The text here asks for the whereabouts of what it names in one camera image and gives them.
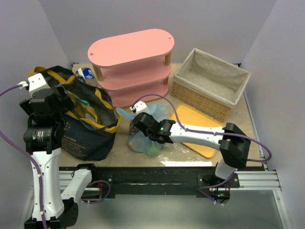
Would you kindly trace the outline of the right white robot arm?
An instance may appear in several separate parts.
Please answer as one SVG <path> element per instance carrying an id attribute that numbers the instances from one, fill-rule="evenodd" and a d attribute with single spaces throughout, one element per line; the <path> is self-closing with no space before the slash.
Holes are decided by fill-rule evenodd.
<path id="1" fill-rule="evenodd" d="M 251 140 L 233 123 L 227 123 L 225 127 L 202 127 L 168 119 L 158 122 L 150 114 L 139 113 L 132 124 L 160 144 L 190 143 L 220 151 L 222 159 L 216 165 L 214 175 L 222 180 L 246 167 Z"/>

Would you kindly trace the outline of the dark denim tote bag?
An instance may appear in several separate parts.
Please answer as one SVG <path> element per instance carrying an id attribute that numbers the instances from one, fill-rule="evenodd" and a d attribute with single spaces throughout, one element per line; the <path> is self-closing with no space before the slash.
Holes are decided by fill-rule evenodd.
<path id="1" fill-rule="evenodd" d="M 62 66 L 37 66 L 27 77 L 42 74 L 50 87 L 62 84 L 75 107 L 65 114 L 66 126 L 61 147 L 82 161 L 104 160 L 111 151 L 121 116 L 109 94 L 87 83 L 81 70 L 73 72 Z"/>

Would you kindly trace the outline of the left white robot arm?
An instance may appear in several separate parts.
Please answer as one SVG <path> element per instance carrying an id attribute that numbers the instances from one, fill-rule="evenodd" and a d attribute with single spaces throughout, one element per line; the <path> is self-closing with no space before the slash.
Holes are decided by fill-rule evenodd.
<path id="1" fill-rule="evenodd" d="M 64 114 L 74 104 L 62 85 L 39 89 L 20 102 L 29 116 L 23 135 L 34 181 L 34 207 L 26 229 L 66 229 L 76 224 L 79 202 L 92 181 L 93 164 L 78 165 L 64 191 L 60 190 L 61 140 Z"/>

